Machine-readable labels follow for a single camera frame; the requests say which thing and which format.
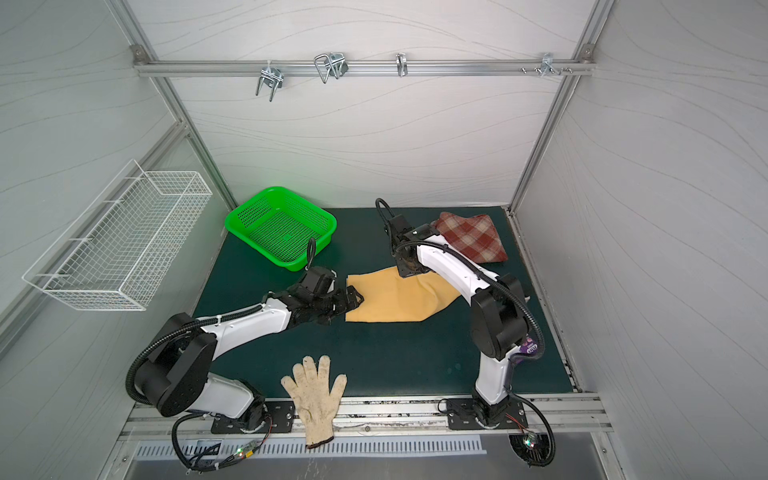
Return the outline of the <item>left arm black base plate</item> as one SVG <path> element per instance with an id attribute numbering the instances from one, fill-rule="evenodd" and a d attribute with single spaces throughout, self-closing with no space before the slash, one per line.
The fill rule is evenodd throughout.
<path id="1" fill-rule="evenodd" d="M 214 417 L 211 433 L 220 435 L 290 433 L 295 407 L 290 400 L 257 400 L 243 415 Z"/>

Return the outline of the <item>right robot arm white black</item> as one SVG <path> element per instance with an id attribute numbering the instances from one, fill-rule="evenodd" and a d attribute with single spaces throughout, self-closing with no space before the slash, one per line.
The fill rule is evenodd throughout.
<path id="1" fill-rule="evenodd" d="M 546 351 L 542 329 L 530 311 L 521 283 L 489 271 L 453 248 L 438 230 L 413 227 L 378 198 L 375 207 L 389 237 L 402 278 L 435 273 L 458 291 L 471 310 L 470 333 L 480 351 L 473 391 L 478 421 L 491 427 L 518 401 L 513 394 L 514 367 Z"/>

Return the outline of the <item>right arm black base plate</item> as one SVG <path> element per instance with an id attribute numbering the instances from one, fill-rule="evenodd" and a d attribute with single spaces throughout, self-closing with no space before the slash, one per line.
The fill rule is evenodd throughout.
<path id="1" fill-rule="evenodd" d="M 521 402 L 509 397 L 497 404 L 480 398 L 449 397 L 438 401 L 437 410 L 447 418 L 450 430 L 521 430 L 528 428 Z"/>

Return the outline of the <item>red plaid skirt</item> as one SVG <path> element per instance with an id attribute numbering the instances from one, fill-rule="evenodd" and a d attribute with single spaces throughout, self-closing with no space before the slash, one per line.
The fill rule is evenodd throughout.
<path id="1" fill-rule="evenodd" d="M 465 218 L 442 212 L 433 226 L 451 247 L 477 264 L 501 263 L 508 259 L 489 215 Z"/>

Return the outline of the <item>yellow tan skirt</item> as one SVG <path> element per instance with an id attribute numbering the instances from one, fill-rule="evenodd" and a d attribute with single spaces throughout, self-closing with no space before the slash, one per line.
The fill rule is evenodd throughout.
<path id="1" fill-rule="evenodd" d="M 347 285 L 364 297 L 359 307 L 345 315 L 351 323 L 422 322 L 460 297 L 434 272 L 402 278 L 396 267 L 350 275 Z"/>

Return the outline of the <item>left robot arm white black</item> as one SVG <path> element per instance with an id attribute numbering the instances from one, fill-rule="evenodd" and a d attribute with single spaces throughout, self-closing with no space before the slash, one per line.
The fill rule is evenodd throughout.
<path id="1" fill-rule="evenodd" d="M 333 270 L 310 264 L 297 283 L 267 293 L 259 303 L 205 317 L 176 314 L 132 361 L 126 393 L 163 417 L 208 414 L 253 431 L 267 416 L 263 395 L 243 381 L 212 373 L 213 362 L 246 343 L 307 322 L 328 324 L 363 302 L 355 287 L 337 284 Z"/>

